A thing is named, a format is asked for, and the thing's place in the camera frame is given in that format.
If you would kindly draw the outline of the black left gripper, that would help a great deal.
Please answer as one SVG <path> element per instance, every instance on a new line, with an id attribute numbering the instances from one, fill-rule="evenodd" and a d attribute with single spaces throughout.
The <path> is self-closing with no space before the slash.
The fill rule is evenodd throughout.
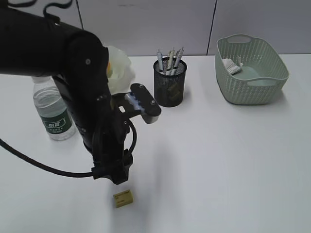
<path id="1" fill-rule="evenodd" d="M 94 180 L 106 178 L 115 185 L 119 185 L 128 181 L 132 164 L 132 151 L 126 149 L 120 159 L 113 159 L 112 162 L 94 162 L 94 167 L 91 169 L 92 177 Z"/>

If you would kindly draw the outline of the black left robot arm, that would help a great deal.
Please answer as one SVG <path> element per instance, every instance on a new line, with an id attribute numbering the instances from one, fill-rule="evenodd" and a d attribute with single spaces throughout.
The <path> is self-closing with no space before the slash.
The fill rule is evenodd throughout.
<path id="1" fill-rule="evenodd" d="M 115 184 L 127 181 L 133 156 L 131 149 L 124 148 L 124 141 L 128 133 L 136 133 L 131 118 L 138 111 L 121 111 L 121 104 L 110 93 L 108 49 L 93 33 L 63 23 L 57 16 L 44 13 L 40 17 L 21 10 L 33 4 L 0 3 L 0 71 L 53 78 L 94 166 L 87 173 L 61 171 L 4 141 L 1 146 L 25 162 L 60 176 L 107 178 Z"/>

